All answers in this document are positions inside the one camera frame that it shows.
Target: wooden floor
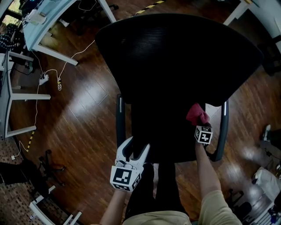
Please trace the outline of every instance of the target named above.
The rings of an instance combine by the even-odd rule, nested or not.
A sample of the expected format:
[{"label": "wooden floor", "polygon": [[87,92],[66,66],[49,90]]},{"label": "wooden floor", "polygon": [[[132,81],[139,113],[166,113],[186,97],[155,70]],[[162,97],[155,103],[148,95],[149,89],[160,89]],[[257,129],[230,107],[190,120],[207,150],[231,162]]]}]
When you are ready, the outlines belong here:
[{"label": "wooden floor", "polygon": [[[119,20],[154,1],[108,0],[108,3],[119,5],[119,10],[114,12]],[[232,10],[227,3],[216,0],[167,0],[145,13],[187,13],[223,22]],[[230,26],[255,44],[268,39],[268,34],[250,13]],[[52,28],[53,37],[44,43],[72,56],[84,50],[99,30],[92,23],[83,36],[77,36],[74,27],[75,24],[68,28],[56,24]],[[184,28],[188,29],[188,24],[183,24]],[[62,61],[43,54],[39,56],[43,70],[57,69],[60,73]],[[52,98],[38,101],[37,130],[30,151],[25,155],[38,164],[38,157],[45,150],[52,150],[53,162],[67,167],[66,171],[58,174],[66,186],[54,190],[56,199],[68,212],[76,214],[78,210],[82,211],[80,221],[91,224],[99,222],[113,194],[109,177],[116,153],[115,98],[119,89],[95,44],[76,59],[79,64],[76,67],[67,65],[61,76],[62,91],[57,89],[54,72],[49,72],[49,82],[40,87],[40,93],[48,93]],[[22,75],[19,84],[27,79],[34,83],[35,76]],[[268,123],[273,129],[281,128],[280,93],[280,75],[269,77],[261,67],[233,94],[229,100],[230,121],[225,154],[221,161],[213,163],[225,196],[229,188],[243,190],[245,199],[253,205],[253,214],[258,214],[268,204],[262,191],[251,184],[251,177],[260,165],[266,166],[270,161],[259,147],[259,137]],[[32,126],[35,112],[33,101],[13,103],[12,127]],[[215,141],[220,109],[209,106],[207,112],[215,129]],[[25,147],[29,137],[30,133],[17,136]],[[183,206],[191,220],[198,219],[200,195],[196,162],[178,164],[177,181]]]}]

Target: hand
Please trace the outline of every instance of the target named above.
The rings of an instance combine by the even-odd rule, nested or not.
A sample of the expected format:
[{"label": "hand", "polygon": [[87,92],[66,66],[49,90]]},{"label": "hand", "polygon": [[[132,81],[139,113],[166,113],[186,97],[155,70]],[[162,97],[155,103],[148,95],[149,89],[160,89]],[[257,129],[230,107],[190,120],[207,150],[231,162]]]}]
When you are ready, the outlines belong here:
[{"label": "hand", "polygon": [[13,36],[11,38],[11,42],[14,42],[14,36],[15,36],[16,32],[13,33]]}]

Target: red cloth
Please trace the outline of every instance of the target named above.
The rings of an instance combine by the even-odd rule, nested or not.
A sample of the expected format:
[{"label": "red cloth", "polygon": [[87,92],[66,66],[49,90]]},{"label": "red cloth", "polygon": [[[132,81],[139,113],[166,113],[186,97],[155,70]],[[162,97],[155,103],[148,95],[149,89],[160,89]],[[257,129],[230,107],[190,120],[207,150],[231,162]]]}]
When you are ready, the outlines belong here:
[{"label": "red cloth", "polygon": [[191,121],[194,126],[202,126],[209,122],[208,114],[201,108],[198,103],[195,103],[189,110],[186,119]]}]

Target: black mesh chair back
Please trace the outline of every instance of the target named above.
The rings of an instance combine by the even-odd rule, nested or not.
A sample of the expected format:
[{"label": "black mesh chair back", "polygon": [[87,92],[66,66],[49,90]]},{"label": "black mesh chair back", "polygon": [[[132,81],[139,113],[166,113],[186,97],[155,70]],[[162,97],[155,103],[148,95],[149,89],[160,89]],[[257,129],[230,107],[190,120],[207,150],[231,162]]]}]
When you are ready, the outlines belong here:
[{"label": "black mesh chair back", "polygon": [[122,98],[132,105],[133,135],[151,143],[153,161],[194,160],[190,107],[223,105],[263,59],[233,29],[181,14],[115,22],[99,31],[96,43]]}]

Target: sneaker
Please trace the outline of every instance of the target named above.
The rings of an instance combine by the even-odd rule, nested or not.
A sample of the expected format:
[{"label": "sneaker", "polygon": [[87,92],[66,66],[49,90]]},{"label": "sneaker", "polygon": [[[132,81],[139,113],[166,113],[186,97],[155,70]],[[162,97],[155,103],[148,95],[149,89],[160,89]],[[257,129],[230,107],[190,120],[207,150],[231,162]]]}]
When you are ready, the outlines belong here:
[{"label": "sneaker", "polygon": [[65,22],[63,19],[59,19],[59,22],[61,22],[65,27],[69,25],[69,23]]},{"label": "sneaker", "polygon": [[270,129],[271,129],[271,125],[269,124],[269,125],[267,125],[267,127],[265,128],[265,131],[263,133],[263,140],[265,142],[269,142],[270,141],[270,140],[267,139],[267,133],[270,131]]}]

